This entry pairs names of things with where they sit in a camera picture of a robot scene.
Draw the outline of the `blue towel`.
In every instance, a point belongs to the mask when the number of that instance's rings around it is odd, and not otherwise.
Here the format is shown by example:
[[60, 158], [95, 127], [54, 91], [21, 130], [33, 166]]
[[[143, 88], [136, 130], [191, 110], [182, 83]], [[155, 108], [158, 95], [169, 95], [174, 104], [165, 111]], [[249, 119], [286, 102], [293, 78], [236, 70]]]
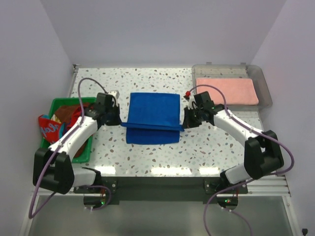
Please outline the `blue towel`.
[[133, 92], [126, 128], [126, 142], [136, 145], [177, 143], [184, 131], [180, 123], [180, 96], [175, 93]]

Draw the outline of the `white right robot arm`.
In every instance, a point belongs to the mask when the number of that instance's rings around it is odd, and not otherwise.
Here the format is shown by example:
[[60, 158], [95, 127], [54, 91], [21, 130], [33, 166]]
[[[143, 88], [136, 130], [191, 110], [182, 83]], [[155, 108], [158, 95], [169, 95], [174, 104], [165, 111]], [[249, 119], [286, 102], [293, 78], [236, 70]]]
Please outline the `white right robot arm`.
[[187, 91], [184, 98], [189, 103], [184, 108], [184, 129], [208, 122], [227, 132], [244, 147], [243, 163], [221, 172], [219, 190], [230, 193], [238, 183], [260, 179], [283, 167], [283, 155], [273, 131], [249, 127], [223, 104], [214, 104], [208, 92], [192, 95]]

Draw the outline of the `pink towel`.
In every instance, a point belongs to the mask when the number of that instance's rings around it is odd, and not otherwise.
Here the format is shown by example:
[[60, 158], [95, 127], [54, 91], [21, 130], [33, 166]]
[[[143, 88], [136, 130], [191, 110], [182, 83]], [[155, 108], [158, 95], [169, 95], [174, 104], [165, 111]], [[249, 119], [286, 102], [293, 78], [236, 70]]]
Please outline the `pink towel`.
[[257, 105], [259, 103], [253, 82], [248, 78], [197, 78], [196, 84], [218, 88], [224, 94], [227, 105]]

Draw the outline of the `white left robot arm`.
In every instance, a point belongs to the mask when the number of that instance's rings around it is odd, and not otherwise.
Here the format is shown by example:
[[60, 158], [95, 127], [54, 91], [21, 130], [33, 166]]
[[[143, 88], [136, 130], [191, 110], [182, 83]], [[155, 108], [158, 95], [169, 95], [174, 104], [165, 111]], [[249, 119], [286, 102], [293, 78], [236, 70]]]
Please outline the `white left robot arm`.
[[38, 188], [66, 194], [85, 186], [91, 193], [101, 190], [101, 173], [91, 168], [74, 168], [72, 159], [84, 142], [103, 125], [121, 124], [119, 92], [98, 93], [95, 103], [81, 107], [81, 116], [57, 142], [39, 148], [34, 155], [33, 184]]

